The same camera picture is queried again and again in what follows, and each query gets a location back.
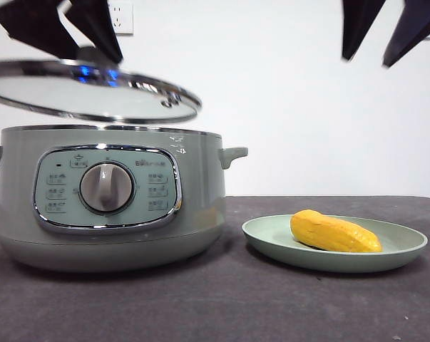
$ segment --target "brand logo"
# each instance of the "brand logo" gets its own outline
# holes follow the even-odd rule
[[[165,166],[165,162],[148,162],[147,160],[141,159],[135,161],[135,166]]]

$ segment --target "dark table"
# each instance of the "dark table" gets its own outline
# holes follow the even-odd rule
[[[429,238],[400,269],[333,274],[273,261],[247,245],[253,217],[304,208],[403,224]],[[0,342],[430,341],[430,199],[228,197],[222,237],[167,266],[61,274],[0,247]]]

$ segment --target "white wall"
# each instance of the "white wall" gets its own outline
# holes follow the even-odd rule
[[[134,5],[122,67],[204,102],[196,119],[165,126],[250,149],[225,172],[228,195],[430,197],[430,41],[381,67],[401,0],[386,2],[351,63],[340,60],[339,0]],[[45,57],[0,27],[0,58]],[[0,105],[0,129],[79,122]]]

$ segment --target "control panel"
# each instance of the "control panel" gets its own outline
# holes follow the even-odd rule
[[[60,232],[150,226],[180,208],[173,156],[159,148],[97,144],[61,147],[37,169],[34,209]]]

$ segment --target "cooker body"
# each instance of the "cooker body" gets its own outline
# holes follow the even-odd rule
[[[223,168],[235,156],[222,148],[219,135],[28,126],[3,130],[2,148],[0,241],[25,264],[59,271],[138,269],[197,254],[221,234]],[[116,178],[99,185],[102,175]],[[112,204],[104,197],[117,178],[126,181],[118,181]]]

